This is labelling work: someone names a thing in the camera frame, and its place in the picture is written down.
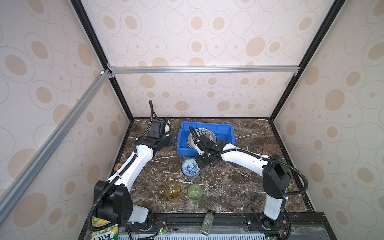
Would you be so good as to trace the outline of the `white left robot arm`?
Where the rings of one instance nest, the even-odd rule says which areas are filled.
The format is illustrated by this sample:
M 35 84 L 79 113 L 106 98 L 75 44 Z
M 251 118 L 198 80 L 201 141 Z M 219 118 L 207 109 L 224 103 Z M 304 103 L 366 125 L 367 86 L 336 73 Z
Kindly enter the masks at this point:
M 175 143 L 172 127 L 167 119 L 153 120 L 149 130 L 133 143 L 133 152 L 123 166 L 106 181 L 98 181 L 94 186 L 94 204 L 87 216 L 87 226 L 91 231 L 101 228 L 93 226 L 93 218 L 110 222 L 107 226 L 138 223 L 150 227 L 153 211 L 133 204 L 131 188 L 154 155 L 164 147 Z

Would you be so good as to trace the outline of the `black striped white plate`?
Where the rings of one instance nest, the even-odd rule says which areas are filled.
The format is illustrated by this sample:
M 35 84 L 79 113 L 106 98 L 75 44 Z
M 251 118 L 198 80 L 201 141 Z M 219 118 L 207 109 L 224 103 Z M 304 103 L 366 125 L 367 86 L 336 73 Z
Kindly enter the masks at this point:
M 214 134 L 214 132 L 207 129 L 207 128 L 197 128 L 197 129 L 195 129 L 195 131 L 196 131 L 198 137 L 205 135 L 209 140 L 213 141 L 214 143 L 217 141 L 217 137 Z M 191 149 L 196 148 L 192 133 L 189 133 L 189 135 L 187 137 L 187 144 L 188 144 L 189 148 L 191 148 Z

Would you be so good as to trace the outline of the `pink plastic cup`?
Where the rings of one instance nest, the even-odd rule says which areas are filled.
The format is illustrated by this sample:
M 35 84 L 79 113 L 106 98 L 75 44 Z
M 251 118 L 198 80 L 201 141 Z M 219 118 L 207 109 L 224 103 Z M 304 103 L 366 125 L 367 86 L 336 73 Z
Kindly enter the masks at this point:
M 264 146 L 263 155 L 273 156 L 278 155 L 280 153 L 280 148 L 274 144 L 268 144 Z

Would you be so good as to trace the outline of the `leaf patterned ceramic bowl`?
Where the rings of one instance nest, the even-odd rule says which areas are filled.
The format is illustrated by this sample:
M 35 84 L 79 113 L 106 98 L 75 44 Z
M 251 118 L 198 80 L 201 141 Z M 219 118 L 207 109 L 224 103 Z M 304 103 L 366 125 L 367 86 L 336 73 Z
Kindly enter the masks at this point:
M 201 137 L 201 136 L 206 136 L 208 139 L 210 139 L 211 141 L 215 142 L 217 140 L 217 137 L 216 135 L 214 134 L 213 131 L 209 130 L 209 129 L 206 129 L 206 128 L 197 128 L 195 129 L 198 137 Z

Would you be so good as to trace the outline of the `green glass cup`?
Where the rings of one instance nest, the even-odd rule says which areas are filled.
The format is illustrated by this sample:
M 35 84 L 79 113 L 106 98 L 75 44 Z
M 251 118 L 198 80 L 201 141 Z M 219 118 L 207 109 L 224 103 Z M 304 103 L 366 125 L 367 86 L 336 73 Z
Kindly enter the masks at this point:
M 200 200 L 204 195 L 204 189 L 199 184 L 192 184 L 187 189 L 188 197 L 193 200 L 197 201 Z

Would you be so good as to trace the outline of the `yellow glass cup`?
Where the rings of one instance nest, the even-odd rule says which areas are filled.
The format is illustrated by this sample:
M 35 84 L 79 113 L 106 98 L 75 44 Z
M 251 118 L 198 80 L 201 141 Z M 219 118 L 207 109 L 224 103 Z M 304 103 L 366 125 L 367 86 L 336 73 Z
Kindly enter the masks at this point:
M 177 201 L 181 195 L 181 186 L 176 183 L 170 183 L 165 188 L 165 195 L 171 201 Z

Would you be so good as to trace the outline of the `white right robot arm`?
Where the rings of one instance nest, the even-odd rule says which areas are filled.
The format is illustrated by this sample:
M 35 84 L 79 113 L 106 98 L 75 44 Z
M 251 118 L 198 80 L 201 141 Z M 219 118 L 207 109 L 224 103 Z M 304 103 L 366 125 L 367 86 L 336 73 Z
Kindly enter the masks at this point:
M 289 168 L 282 162 L 280 156 L 257 155 L 233 144 L 219 140 L 213 142 L 206 136 L 192 137 L 197 164 L 200 168 L 213 165 L 219 161 L 235 163 L 247 168 L 263 178 L 263 189 L 266 202 L 261 217 L 262 221 L 276 221 L 283 210 L 286 201 L 286 191 L 290 185 Z

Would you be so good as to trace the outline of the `blue dotted ceramic bowl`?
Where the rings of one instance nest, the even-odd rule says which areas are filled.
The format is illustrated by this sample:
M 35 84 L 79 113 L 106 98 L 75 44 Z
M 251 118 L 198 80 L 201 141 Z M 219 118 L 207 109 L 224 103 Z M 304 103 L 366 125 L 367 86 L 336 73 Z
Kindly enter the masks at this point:
M 181 170 L 184 176 L 187 178 L 194 178 L 201 172 L 195 158 L 187 158 L 181 165 Z

